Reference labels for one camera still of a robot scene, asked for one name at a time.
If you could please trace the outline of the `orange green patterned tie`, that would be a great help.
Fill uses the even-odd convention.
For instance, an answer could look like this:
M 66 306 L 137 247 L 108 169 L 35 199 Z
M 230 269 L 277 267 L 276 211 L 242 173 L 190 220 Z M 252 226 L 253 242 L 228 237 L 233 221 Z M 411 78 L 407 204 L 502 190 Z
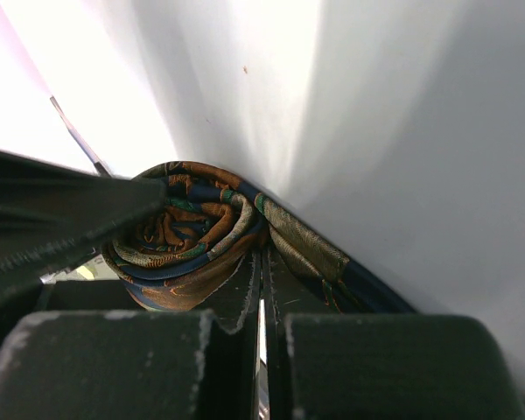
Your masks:
M 339 312 L 404 313 L 410 304 L 288 210 L 230 171 L 190 161 L 158 164 L 162 208 L 101 247 L 142 307 L 188 311 L 214 294 L 247 255 L 273 246 L 289 272 Z

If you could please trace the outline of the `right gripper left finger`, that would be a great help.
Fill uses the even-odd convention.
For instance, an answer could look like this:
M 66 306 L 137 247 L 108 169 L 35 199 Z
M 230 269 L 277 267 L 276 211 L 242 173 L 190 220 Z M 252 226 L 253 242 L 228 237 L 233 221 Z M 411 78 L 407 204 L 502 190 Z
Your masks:
M 114 280 L 0 290 L 0 419 L 255 419 L 261 258 L 192 311 Z

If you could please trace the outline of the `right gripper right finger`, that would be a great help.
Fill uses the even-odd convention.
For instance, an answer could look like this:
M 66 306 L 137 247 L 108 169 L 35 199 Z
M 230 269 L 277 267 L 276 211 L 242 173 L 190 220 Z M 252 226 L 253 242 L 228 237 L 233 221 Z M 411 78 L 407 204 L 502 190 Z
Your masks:
M 450 315 L 340 314 L 262 256 L 273 419 L 525 419 L 491 333 Z

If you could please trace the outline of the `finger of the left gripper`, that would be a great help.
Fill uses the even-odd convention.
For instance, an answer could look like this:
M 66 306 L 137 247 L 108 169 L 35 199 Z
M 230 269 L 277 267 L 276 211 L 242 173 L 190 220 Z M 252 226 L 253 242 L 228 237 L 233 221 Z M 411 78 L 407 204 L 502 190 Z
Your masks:
M 0 303 L 164 202 L 156 180 L 98 177 L 0 151 Z

